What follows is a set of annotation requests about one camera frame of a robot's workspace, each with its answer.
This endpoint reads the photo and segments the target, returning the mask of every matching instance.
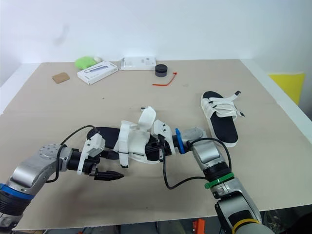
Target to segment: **white box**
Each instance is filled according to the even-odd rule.
[[[154,70],[155,57],[124,57],[121,60],[121,70]]]
[[[92,67],[88,67],[80,72],[77,72],[77,75],[87,84],[91,85],[95,82],[111,75],[118,71],[118,67],[111,62],[103,61],[99,62]]]

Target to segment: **black cable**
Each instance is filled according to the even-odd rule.
[[[155,228],[156,228],[156,232],[159,234],[159,229],[158,229],[158,222],[155,222]]]
[[[94,129],[94,131],[96,132],[96,133],[98,133],[98,129],[95,127],[95,126],[93,126],[93,125],[86,125],[86,126],[83,126],[83,127],[81,127],[81,128],[78,128],[76,131],[74,131],[73,133],[71,133],[64,141],[62,141],[62,143],[61,143],[61,145],[62,144],[64,144],[69,138],[71,138],[74,134],[76,134],[77,132],[79,132],[80,130],[82,130],[82,129],[84,129],[84,128],[93,128]]]
[[[51,180],[47,180],[46,183],[52,183],[52,182],[56,181],[59,178],[59,157],[60,157],[60,152],[62,151],[62,149],[64,147],[66,147],[66,145],[61,145],[60,148],[58,149],[57,164],[56,164],[56,168],[55,168],[55,178],[51,179]]]
[[[71,133],[64,141],[62,141],[61,143],[61,146],[60,148],[58,149],[58,153],[57,153],[57,161],[56,161],[56,169],[55,169],[55,178],[54,179],[51,179],[51,180],[47,180],[46,183],[52,183],[52,182],[55,182],[58,178],[59,178],[59,157],[60,157],[60,153],[62,151],[62,149],[64,147],[66,147],[66,145],[64,145],[64,143],[69,139],[71,138],[74,134],[76,134],[77,132],[79,132],[80,130],[84,129],[84,128],[88,128],[88,127],[91,127],[94,129],[95,133],[98,133],[98,129],[93,126],[93,125],[86,125],[86,126],[83,126],[81,128],[78,128],[76,131],[74,131],[73,133]]]
[[[162,151],[163,151],[163,163],[162,163],[162,172],[163,172],[163,175],[164,175],[164,180],[165,180],[165,184],[166,184],[166,187],[168,189],[175,189],[177,186],[180,186],[181,184],[187,182],[187,181],[190,181],[192,179],[204,179],[206,180],[205,177],[201,177],[201,176],[194,176],[194,177],[190,177],[190,178],[187,178],[187,179],[184,179],[183,181],[179,182],[178,184],[174,185],[174,186],[170,186],[168,184],[168,180],[167,180],[167,173],[166,173],[166,156],[164,154],[164,150],[163,150],[163,146],[161,147]]]
[[[200,138],[200,139],[194,140],[192,142],[188,142],[189,149],[193,146],[194,143],[202,141],[202,140],[213,140],[213,141],[216,141],[216,142],[220,143],[223,146],[223,148],[224,148],[224,150],[226,152],[226,155],[228,156],[229,168],[232,169],[232,161],[231,161],[231,156],[230,156],[229,150],[225,146],[225,144],[221,140],[219,140],[219,139],[211,138],[211,137]]]
[[[205,138],[200,138],[200,139],[194,140],[194,141],[192,141],[192,142],[187,142],[187,143],[188,143],[189,149],[193,146],[193,144],[195,144],[196,142],[202,141],[202,140],[213,140],[213,141],[216,141],[216,142],[220,143],[220,144],[223,146],[223,148],[224,148],[224,150],[225,150],[225,152],[226,152],[226,154],[227,154],[227,156],[228,156],[229,167],[230,167],[230,169],[232,169],[232,161],[231,161],[231,156],[230,156],[229,150],[228,150],[228,148],[225,146],[225,144],[224,144],[221,140],[219,140],[219,139],[211,138],[211,137],[205,137]],[[171,189],[175,189],[176,187],[180,186],[181,184],[183,184],[183,183],[185,183],[185,182],[187,182],[187,181],[193,180],[193,179],[204,179],[204,180],[207,180],[205,177],[194,176],[194,177],[187,178],[187,179],[185,179],[185,180],[179,182],[178,184],[176,184],[176,185],[174,185],[174,186],[170,186],[170,185],[168,184],[168,180],[167,180],[167,173],[166,173],[166,156],[165,156],[165,152],[164,152],[163,146],[161,147],[161,150],[162,150],[162,152],[163,152],[162,172],[163,172],[163,176],[164,176],[164,180],[165,180],[166,187],[167,187],[168,189],[170,189],[170,190],[171,190]]]

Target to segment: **brown card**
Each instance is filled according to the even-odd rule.
[[[56,84],[62,83],[68,79],[70,79],[69,75],[67,73],[62,72],[60,74],[57,74],[55,76],[52,76],[52,79],[55,81]]]

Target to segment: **red zip tie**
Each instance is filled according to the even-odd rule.
[[[169,81],[168,84],[153,84],[153,85],[155,85],[155,86],[167,86],[167,85],[169,85],[169,84],[174,80],[174,78],[176,77],[177,72],[172,72],[172,74],[173,74],[174,76],[172,77],[172,79]]]

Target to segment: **orange object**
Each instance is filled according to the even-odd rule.
[[[194,234],[205,234],[205,221],[199,218],[197,221],[193,222]]]
[[[177,72],[172,72],[172,74],[173,74],[174,76],[172,77],[172,79],[169,81],[168,84],[153,84],[153,85],[155,85],[155,86],[167,86],[167,85],[169,85],[169,84],[174,80],[174,78],[176,77]]]

